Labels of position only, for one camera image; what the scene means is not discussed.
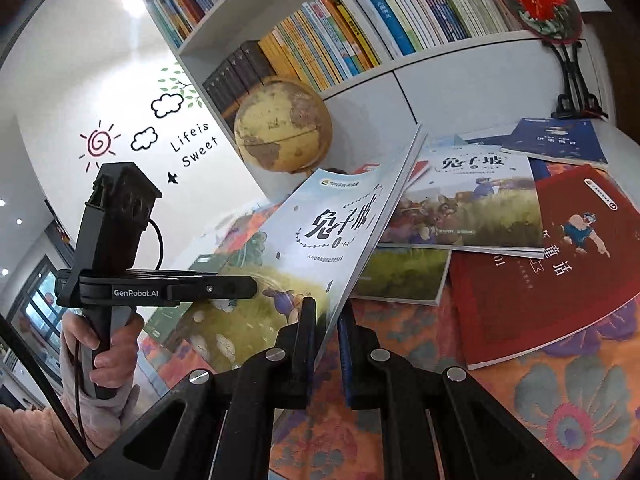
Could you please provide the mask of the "white rabbit slope book 1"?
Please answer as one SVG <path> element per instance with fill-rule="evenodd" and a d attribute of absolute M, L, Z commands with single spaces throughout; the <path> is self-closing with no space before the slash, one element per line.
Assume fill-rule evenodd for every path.
<path fill-rule="evenodd" d="M 418 159 L 426 133 L 416 129 L 382 162 Z M 221 275 L 248 275 L 257 282 L 250 299 L 194 302 L 165 344 L 191 349 L 217 372 L 240 367 L 274 345 L 278 331 L 298 321 L 304 298 L 316 303 L 316 346 L 329 333 L 375 250 L 406 177 L 394 170 L 337 174 L 318 169 L 245 244 L 224 260 Z"/>

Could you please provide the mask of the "red fairy tale book 01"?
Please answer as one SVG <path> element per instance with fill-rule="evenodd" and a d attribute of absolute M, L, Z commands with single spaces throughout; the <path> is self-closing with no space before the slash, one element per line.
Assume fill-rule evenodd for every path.
<path fill-rule="evenodd" d="M 572 336 L 639 295 L 639 213 L 608 177 L 579 166 L 539 181 L 537 194 L 540 258 L 451 258 L 451 297 L 472 370 Z"/>

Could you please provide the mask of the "floral orange tablecloth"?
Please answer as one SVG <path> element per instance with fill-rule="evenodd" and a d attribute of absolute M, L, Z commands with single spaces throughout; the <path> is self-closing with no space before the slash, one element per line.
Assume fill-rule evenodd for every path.
<path fill-rule="evenodd" d="M 548 177 L 573 168 L 552 165 Z M 466 365 L 451 291 L 450 278 L 436 307 L 357 299 L 354 312 L 385 348 L 440 372 Z M 576 477 L 612 479 L 639 444 L 639 295 L 593 326 L 473 376 Z"/>

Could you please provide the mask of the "rabbit slope book underneath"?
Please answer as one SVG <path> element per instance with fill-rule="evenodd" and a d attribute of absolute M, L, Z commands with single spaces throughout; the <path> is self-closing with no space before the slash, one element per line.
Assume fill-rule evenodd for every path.
<path fill-rule="evenodd" d="M 378 248 L 352 290 L 356 299 L 438 306 L 451 252 L 443 249 Z"/>

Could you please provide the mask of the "antique yellow globe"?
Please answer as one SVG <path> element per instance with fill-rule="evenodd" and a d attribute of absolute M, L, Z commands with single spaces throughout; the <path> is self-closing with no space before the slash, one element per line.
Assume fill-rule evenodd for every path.
<path fill-rule="evenodd" d="M 244 162 L 271 172 L 311 174 L 328 154 L 333 125 L 308 84 L 273 78 L 241 103 L 233 133 Z"/>

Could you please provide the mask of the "red orange cover book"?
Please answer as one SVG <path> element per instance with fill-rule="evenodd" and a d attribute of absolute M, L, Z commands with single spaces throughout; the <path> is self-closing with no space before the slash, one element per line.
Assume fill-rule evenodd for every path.
<path fill-rule="evenodd" d="M 366 174 L 378 168 L 394 170 L 399 177 L 406 177 L 404 180 L 405 188 L 408 188 L 427 172 L 429 166 L 430 162 L 425 158 L 419 158 L 412 165 L 409 165 L 408 162 L 367 162 L 356 168 L 352 173 Z"/>

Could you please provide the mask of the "black book set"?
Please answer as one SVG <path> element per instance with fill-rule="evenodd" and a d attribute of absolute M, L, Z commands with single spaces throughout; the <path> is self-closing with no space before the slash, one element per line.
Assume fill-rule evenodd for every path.
<path fill-rule="evenodd" d="M 276 72 L 258 41 L 250 40 L 218 65 L 204 82 L 204 88 L 222 119 L 233 128 L 242 102 L 274 76 Z"/>

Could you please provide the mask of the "rabbit slope book behind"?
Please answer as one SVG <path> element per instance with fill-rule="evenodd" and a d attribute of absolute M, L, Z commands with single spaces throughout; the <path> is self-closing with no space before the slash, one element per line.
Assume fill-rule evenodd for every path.
<path fill-rule="evenodd" d="M 538 259 L 544 253 L 536 182 L 524 155 L 496 146 L 429 148 L 380 245 Z"/>

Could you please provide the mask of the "orange yellow book row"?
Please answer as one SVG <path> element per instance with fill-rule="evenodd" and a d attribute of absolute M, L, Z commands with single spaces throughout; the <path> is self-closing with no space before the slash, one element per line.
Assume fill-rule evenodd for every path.
<path fill-rule="evenodd" d="M 258 40 L 280 77 L 318 92 L 381 64 L 367 36 L 340 0 L 310 0 Z"/>

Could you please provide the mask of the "white bookshelf cabinet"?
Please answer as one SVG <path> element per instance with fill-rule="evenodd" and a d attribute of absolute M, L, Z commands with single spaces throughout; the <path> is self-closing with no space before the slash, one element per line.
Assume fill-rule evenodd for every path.
<path fill-rule="evenodd" d="M 246 40 L 265 36 L 307 0 L 221 0 L 181 46 L 162 37 L 197 92 Z M 394 60 L 355 0 L 344 0 L 381 64 L 322 92 L 333 124 L 323 166 L 374 162 L 423 126 L 431 136 L 501 134 L 547 117 L 562 90 L 559 62 L 526 32 L 465 39 Z"/>

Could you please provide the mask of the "dark blue book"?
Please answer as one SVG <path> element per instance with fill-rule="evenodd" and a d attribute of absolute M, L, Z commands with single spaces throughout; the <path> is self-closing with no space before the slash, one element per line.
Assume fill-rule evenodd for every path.
<path fill-rule="evenodd" d="M 589 164 L 602 169 L 608 166 L 589 119 L 522 118 L 501 149 L 545 162 Z"/>

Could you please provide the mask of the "blue white book row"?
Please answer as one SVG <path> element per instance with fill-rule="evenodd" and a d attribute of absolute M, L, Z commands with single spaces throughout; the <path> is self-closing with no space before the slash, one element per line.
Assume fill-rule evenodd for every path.
<path fill-rule="evenodd" d="M 391 58 L 521 26 L 500 0 L 356 0 Z"/>

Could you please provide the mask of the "embroidered fan on stand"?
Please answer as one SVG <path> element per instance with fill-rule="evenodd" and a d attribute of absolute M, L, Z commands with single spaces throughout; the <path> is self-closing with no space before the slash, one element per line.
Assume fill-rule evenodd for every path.
<path fill-rule="evenodd" d="M 501 0 L 520 24 L 540 38 L 560 64 L 563 89 L 556 99 L 555 119 L 605 118 L 599 99 L 586 84 L 579 66 L 582 16 L 575 0 Z"/>

